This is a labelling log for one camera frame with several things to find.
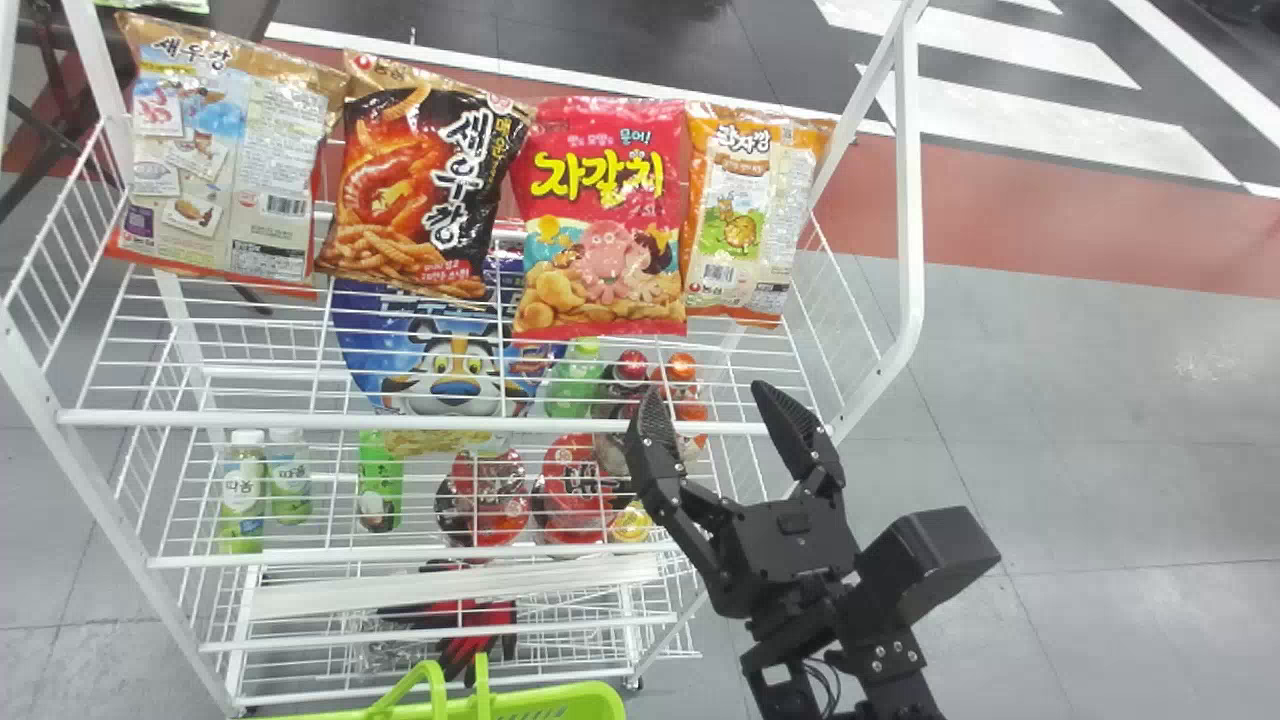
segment green bottle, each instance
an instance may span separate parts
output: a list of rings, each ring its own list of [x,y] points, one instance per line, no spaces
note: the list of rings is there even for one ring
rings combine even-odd
[[[262,552],[266,511],[262,478],[266,456],[262,430],[232,430],[223,473],[223,502],[218,509],[219,550],[228,553]]]
[[[311,477],[301,428],[271,428],[266,450],[271,474],[271,515],[282,525],[297,525],[311,515]]]
[[[387,451],[381,433],[360,430],[360,483],[356,512],[371,533],[399,527],[404,493],[404,462]]]
[[[552,418],[586,418],[604,383],[604,363],[600,361],[600,340],[580,337],[556,364],[547,383],[547,414]]]

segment green bottle cap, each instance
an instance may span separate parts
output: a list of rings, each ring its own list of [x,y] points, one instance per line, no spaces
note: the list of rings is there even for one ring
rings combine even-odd
[[[576,337],[573,338],[572,352],[579,357],[595,357],[600,354],[600,338]]]

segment gray tile floor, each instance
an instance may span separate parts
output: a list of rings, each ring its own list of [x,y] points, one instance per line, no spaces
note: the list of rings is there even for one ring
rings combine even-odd
[[[883,337],[892,264],[846,269]],[[1280,302],[950,266],[928,279],[910,372],[841,451],[861,537],[963,503],[1004,552],[922,624],[948,716],[1274,715]],[[69,342],[91,347],[87,324]],[[215,717],[33,430],[5,418],[6,716]],[[87,434],[104,469],[122,437]],[[705,657],[653,667],[631,716],[756,716],[736,671],[748,635],[709,612],[695,624]]]

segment wire rack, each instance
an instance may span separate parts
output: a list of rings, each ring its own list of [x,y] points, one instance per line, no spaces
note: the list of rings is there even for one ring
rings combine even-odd
[[[497,560],[536,564],[547,560]],[[465,626],[474,609],[456,607],[438,629],[412,629],[425,615],[401,610],[380,621],[372,609],[248,621],[256,592],[266,585],[416,573],[421,562],[343,562],[186,569],[179,602],[188,607],[198,650],[214,671],[238,687],[237,702],[264,706],[324,697],[384,693],[440,641],[477,634]],[[515,655],[493,651],[498,684],[622,678],[640,648],[676,625],[680,609],[698,593],[696,575],[678,553],[660,556],[659,582],[503,596],[516,623],[490,628],[513,634]],[[660,657],[698,657],[687,624],[677,628]]]
[[[838,442],[905,366],[919,337],[923,237],[911,28],[924,5],[915,0],[899,8],[835,129],[837,151],[817,181],[820,193],[895,67],[902,324],[888,345],[877,345],[846,282],[847,256],[832,251],[817,218],[800,236],[792,292],[778,322],[744,327],[727,318],[690,318],[685,337],[600,338],[599,364],[613,363],[625,350],[645,354],[655,370],[648,383],[675,398],[668,407],[676,429],[698,446],[686,457],[691,479],[740,502],[776,498],[792,484],[764,438],[753,380],[767,380],[813,409]],[[221,279],[104,260],[132,179],[129,118],[92,4],[65,0],[64,8],[102,120],[84,136],[81,156],[3,295],[0,375],[219,707],[230,716],[248,706],[384,692],[407,669],[397,662],[413,657],[406,648],[429,651],[463,630],[370,630],[369,609],[255,621],[253,597],[273,584],[412,573],[431,560],[497,568],[594,555],[621,562],[639,555],[659,568],[657,579],[644,583],[539,593],[512,588],[517,623],[490,632],[516,633],[518,651],[500,657],[494,684],[634,682],[658,659],[696,656],[689,620],[707,600],[696,574],[660,529],[643,542],[618,542],[609,532],[613,514],[632,497],[621,471],[590,469],[614,483],[608,505],[600,493],[598,505],[584,511],[559,518],[545,511],[545,480],[559,477],[541,462],[547,450],[567,433],[594,438],[622,432],[626,420],[595,413],[548,416],[556,380],[543,377],[531,396],[513,393],[502,366],[489,378],[497,391],[492,413],[379,413],[381,395],[357,387],[334,324],[344,305],[339,300],[351,299],[343,293],[365,291],[335,291],[317,275],[311,290],[265,295],[251,305]],[[329,160],[339,159],[340,138],[321,156],[319,191],[328,200],[335,177]],[[317,236],[332,211],[332,202],[316,204]],[[518,241],[518,234],[499,231],[495,241]],[[476,311],[500,320],[517,301],[498,290],[512,278],[498,272],[489,279],[494,292]],[[375,300],[380,314],[416,311],[416,300],[389,291],[378,291]],[[503,323],[497,325],[499,342],[508,340]],[[73,333],[93,338],[87,351]],[[692,357],[696,397],[664,372],[677,352]],[[410,375],[422,382],[431,373],[419,363]],[[682,413],[690,409],[699,413]],[[79,434],[79,428],[104,427],[129,430],[114,477],[106,477]],[[228,432],[238,428],[301,428],[310,454],[310,512],[287,524],[269,510],[260,552],[230,552],[216,538],[223,454]],[[444,506],[436,502],[449,484],[449,451],[408,457],[399,527],[367,532],[357,502],[358,432],[365,429],[509,437],[529,482],[508,487],[498,500],[527,502],[525,527],[508,543],[474,547],[485,512],[474,501],[462,512],[460,543],[458,525],[442,525]],[[453,515],[451,521],[458,520]],[[580,542],[562,542],[563,536],[556,542],[548,528],[585,534],[575,536]],[[396,661],[370,662],[378,643],[383,650],[398,643],[394,648],[404,652]]]

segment cable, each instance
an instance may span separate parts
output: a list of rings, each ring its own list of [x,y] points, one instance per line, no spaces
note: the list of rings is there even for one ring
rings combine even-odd
[[[822,691],[827,696],[827,702],[824,703],[822,716],[831,717],[831,715],[836,711],[836,703],[840,702],[838,696],[831,692],[831,683],[827,682],[827,676],[823,675],[822,671],[818,670],[815,665],[810,665],[808,661],[805,661],[804,670],[806,675],[809,675],[814,680],[818,680],[818,684],[822,685]]]
[[[808,657],[808,659],[805,659],[805,661],[806,662],[809,662],[809,661],[812,661],[812,662],[820,662],[820,664],[826,665],[827,670],[831,671],[831,676],[836,679],[836,700],[833,700],[831,702],[831,711],[827,715],[833,714],[836,711],[836,708],[840,706],[840,698],[844,696],[844,689],[845,689],[842,687],[844,683],[841,683],[841,680],[840,680],[840,670],[837,670],[831,662],[827,662],[822,657]],[[831,685],[826,685],[826,687],[827,687],[827,689],[829,692]]]

